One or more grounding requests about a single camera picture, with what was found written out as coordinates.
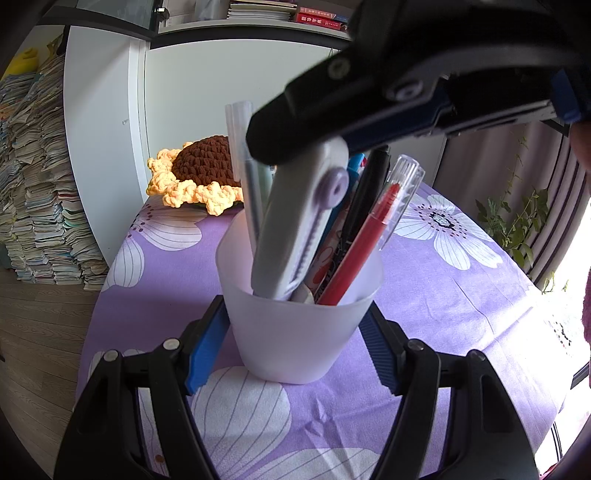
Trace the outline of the person's hand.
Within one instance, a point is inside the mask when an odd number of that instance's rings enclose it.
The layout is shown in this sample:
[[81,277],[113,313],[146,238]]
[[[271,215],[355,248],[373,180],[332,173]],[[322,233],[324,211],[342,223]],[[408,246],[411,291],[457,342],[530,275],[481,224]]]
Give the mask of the person's hand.
[[571,148],[587,172],[591,171],[591,124],[576,123],[570,129]]

